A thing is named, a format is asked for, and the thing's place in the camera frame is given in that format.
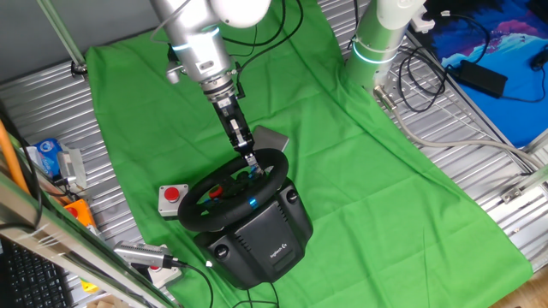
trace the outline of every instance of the red button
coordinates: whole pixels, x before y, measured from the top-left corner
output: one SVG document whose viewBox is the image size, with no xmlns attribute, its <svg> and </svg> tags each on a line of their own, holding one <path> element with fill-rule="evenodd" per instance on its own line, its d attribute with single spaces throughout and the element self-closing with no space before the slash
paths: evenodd
<svg viewBox="0 0 548 308">
<path fill-rule="evenodd" d="M 222 187 L 213 187 L 213 189 L 209 191 L 209 198 L 219 198 L 222 195 L 223 195 Z"/>
<path fill-rule="evenodd" d="M 74 216 L 74 218 L 78 218 L 78 210 L 75 209 L 75 208 L 67 208 L 68 210 L 68 213 L 72 214 L 72 216 Z"/>
<path fill-rule="evenodd" d="M 175 187 L 170 187 L 165 190 L 164 198 L 170 202 L 176 202 L 179 199 L 179 190 Z"/>
</svg>

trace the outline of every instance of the emergency stop button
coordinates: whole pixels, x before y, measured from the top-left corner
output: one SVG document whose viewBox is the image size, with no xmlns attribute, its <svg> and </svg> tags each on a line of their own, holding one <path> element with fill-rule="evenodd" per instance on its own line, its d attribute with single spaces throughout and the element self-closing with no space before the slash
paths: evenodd
<svg viewBox="0 0 548 308">
<path fill-rule="evenodd" d="M 171 203 L 175 203 L 179 201 L 179 190 L 175 187 L 170 187 L 165 190 L 164 192 L 164 198 Z"/>
</svg>

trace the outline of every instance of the green cloth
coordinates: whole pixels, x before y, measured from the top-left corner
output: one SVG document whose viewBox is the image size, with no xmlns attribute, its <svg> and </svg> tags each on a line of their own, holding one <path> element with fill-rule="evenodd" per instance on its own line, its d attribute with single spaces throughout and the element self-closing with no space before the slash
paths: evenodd
<svg viewBox="0 0 548 308">
<path fill-rule="evenodd" d="M 247 97 L 240 105 L 250 127 L 290 137 L 289 177 L 313 220 L 306 256 L 275 283 L 281 306 L 487 307 L 519 287 L 532 275 L 531 264 L 376 101 L 348 81 L 319 6 L 303 5 L 297 34 L 241 76 Z M 259 23 L 259 42 L 276 31 L 279 6 L 274 1 Z M 288 0 L 286 34 L 298 12 Z M 222 33 L 253 41 L 253 29 Z M 199 86 L 185 76 L 175 86 L 166 80 L 167 48 L 148 37 L 89 50 L 95 114 L 144 240 L 166 244 L 204 270 L 214 306 L 231 307 L 246 293 L 203 265 L 192 233 L 160 217 L 158 188 L 192 185 L 236 154 Z M 205 282 L 185 272 L 170 291 L 186 307 L 207 307 Z M 267 284 L 251 294 L 275 299 Z"/>
</svg>

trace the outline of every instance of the black keyboard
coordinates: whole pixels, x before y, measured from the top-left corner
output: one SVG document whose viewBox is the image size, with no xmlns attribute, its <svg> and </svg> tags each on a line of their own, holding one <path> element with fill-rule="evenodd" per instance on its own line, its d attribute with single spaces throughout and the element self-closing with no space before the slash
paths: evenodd
<svg viewBox="0 0 548 308">
<path fill-rule="evenodd" d="M 2 262 L 9 285 L 3 304 L 14 308 L 70 307 L 63 270 L 52 262 L 2 239 Z"/>
</svg>

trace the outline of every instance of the white cable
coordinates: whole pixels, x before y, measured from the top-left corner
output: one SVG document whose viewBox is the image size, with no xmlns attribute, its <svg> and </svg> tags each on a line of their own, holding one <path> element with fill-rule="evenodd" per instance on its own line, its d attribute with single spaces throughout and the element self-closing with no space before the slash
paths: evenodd
<svg viewBox="0 0 548 308">
<path fill-rule="evenodd" d="M 427 141 L 424 139 L 421 139 L 411 133 L 407 125 L 403 122 L 402 116 L 398 112 L 397 109 L 392 110 L 394 112 L 394 116 L 396 117 L 397 121 L 400 122 L 400 125 L 402 126 L 403 131 L 411 138 L 412 141 L 415 141 L 417 143 L 420 143 L 422 145 L 431 146 L 431 147 L 452 147 L 452 146 L 464 146 L 464 145 L 489 145 L 489 146 L 495 146 L 500 149 L 504 149 L 506 151 L 511 151 L 512 153 L 516 154 L 517 156 L 528 160 L 531 162 L 535 167 L 538 169 L 542 169 L 544 165 L 539 162 L 538 160 L 531 157 L 529 154 L 527 154 L 524 151 L 520 151 L 516 149 L 513 146 L 505 145 L 503 143 L 497 142 L 497 141 L 491 141 L 491 140 L 462 140 L 462 141 L 453 141 L 453 142 L 432 142 Z"/>
<path fill-rule="evenodd" d="M 166 44 L 166 43 L 169 43 L 168 41 L 161 41 L 161 40 L 157 40 L 155 39 L 154 37 L 156 37 L 156 34 L 158 34 L 158 31 L 160 31 L 161 28 L 163 28 L 168 22 L 172 21 L 173 18 L 175 18 L 175 16 L 177 16 L 179 14 L 179 12 L 181 12 L 182 9 L 184 9 L 187 4 L 190 2 L 190 0 L 187 0 L 185 1 L 184 3 L 181 4 L 180 7 L 178 7 L 173 13 L 171 13 L 170 16 L 168 16 L 168 18 L 165 19 L 165 21 L 162 21 L 157 27 L 156 29 L 154 29 L 154 31 L 152 32 L 151 34 L 151 42 L 153 43 L 161 43 L 161 44 Z"/>
</svg>

